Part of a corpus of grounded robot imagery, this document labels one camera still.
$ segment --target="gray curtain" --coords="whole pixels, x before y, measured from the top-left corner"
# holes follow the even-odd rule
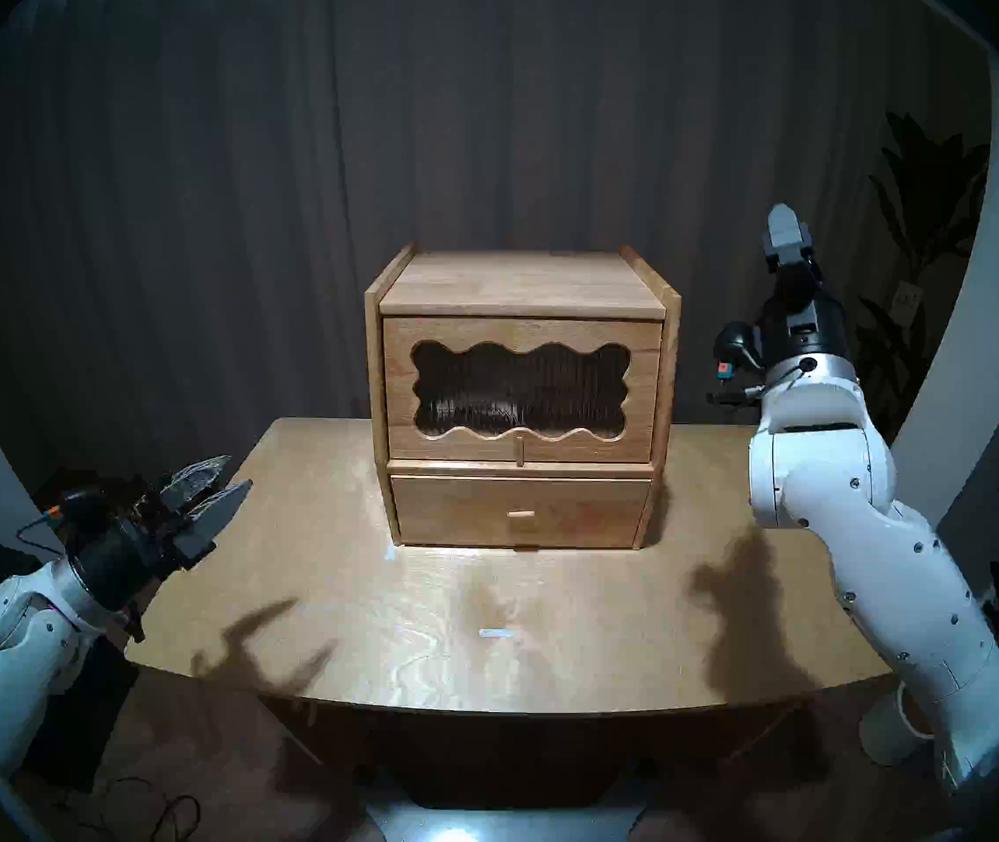
[[[946,76],[984,110],[948,112]],[[985,101],[982,52],[916,0],[26,0],[1,443],[34,486],[363,417],[361,294],[412,238],[636,246],[683,296],[675,418],[727,421],[710,347],[771,289],[770,204],[847,302],[880,297],[885,109],[984,140]]]

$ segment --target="wavy cutout window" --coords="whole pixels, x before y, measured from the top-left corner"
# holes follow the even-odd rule
[[[421,401],[414,423],[423,435],[468,428],[498,437],[529,428],[560,437],[585,428],[600,438],[624,431],[628,388],[624,374],[632,355],[619,343],[577,353],[546,343],[529,353],[512,353],[498,343],[478,343],[454,353],[435,341],[414,347]]]

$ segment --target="wooden table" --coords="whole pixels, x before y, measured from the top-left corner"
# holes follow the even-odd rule
[[[397,547],[370,422],[279,419],[219,548],[127,657],[257,692],[396,708],[616,713],[772,702],[886,672],[826,549],[763,532],[750,429],[676,425],[640,550]]]

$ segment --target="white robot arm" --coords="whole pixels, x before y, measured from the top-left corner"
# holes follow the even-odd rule
[[[24,761],[47,698],[70,688],[94,640],[151,579],[193,567],[238,511],[250,481],[223,489],[187,512],[227,458],[200,461],[171,477],[127,512],[112,514],[99,493],[65,499],[45,514],[67,521],[67,555],[0,584],[0,772]],[[135,636],[142,639],[139,626]]]
[[[754,327],[730,323],[715,356],[764,371],[750,443],[750,498],[766,528],[826,543],[836,596],[916,698],[953,792],[999,762],[999,650],[963,575],[918,512],[865,406],[842,308],[821,289],[806,225],[768,215],[776,294]]]

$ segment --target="wooden cabinet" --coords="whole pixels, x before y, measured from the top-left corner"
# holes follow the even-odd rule
[[[417,253],[367,291],[395,542],[639,546],[670,429],[679,295],[616,254]]]

